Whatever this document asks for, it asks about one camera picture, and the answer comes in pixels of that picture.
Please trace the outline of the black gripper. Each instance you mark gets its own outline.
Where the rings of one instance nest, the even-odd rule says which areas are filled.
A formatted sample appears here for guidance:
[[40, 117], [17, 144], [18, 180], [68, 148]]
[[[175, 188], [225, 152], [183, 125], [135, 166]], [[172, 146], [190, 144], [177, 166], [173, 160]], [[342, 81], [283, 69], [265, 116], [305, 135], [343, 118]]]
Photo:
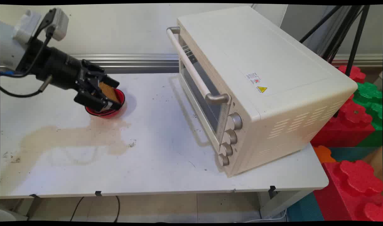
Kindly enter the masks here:
[[[25, 73], [30, 68], [42, 46], [43, 42], [40, 40], [35, 40], [29, 45], [18, 64], [20, 73]], [[87, 112], [119, 111], [123, 106], [123, 92], [117, 89], [119, 81], [108, 76], [104, 68], [88, 60], [83, 59], [80, 62], [55, 47], [45, 47], [30, 69], [30, 74], [34, 74], [36, 79], [41, 81], [45, 81], [51, 75], [52, 85], [64, 90], [77, 91], [76, 81], [83, 69], [83, 80], [98, 85], [100, 90], [78, 91], [74, 101], [83, 105]]]

